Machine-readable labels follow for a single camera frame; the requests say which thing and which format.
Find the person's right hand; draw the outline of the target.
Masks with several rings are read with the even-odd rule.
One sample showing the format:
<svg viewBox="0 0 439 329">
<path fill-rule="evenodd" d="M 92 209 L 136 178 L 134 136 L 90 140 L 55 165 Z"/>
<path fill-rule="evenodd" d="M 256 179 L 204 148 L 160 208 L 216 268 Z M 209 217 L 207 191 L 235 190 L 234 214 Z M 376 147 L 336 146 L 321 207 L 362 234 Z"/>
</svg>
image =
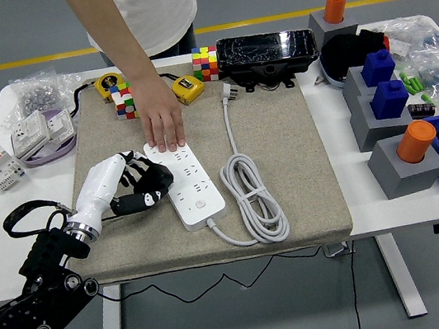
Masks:
<svg viewBox="0 0 439 329">
<path fill-rule="evenodd" d="M 185 146 L 182 108 L 166 82 L 154 73 L 130 80 L 130 85 L 148 145 L 160 152 Z"/>
</svg>

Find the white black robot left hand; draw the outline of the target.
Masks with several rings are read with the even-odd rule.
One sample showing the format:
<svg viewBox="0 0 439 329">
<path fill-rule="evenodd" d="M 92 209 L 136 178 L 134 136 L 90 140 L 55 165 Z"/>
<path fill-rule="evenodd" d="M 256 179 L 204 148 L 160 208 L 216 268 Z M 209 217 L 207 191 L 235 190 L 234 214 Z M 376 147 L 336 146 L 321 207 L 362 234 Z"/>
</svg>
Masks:
<svg viewBox="0 0 439 329">
<path fill-rule="evenodd" d="M 117 153 L 88 172 L 66 232 L 81 241 L 94 242 L 102 231 L 102 215 L 144 212 L 168 193 L 174 175 L 142 153 Z"/>
</svg>

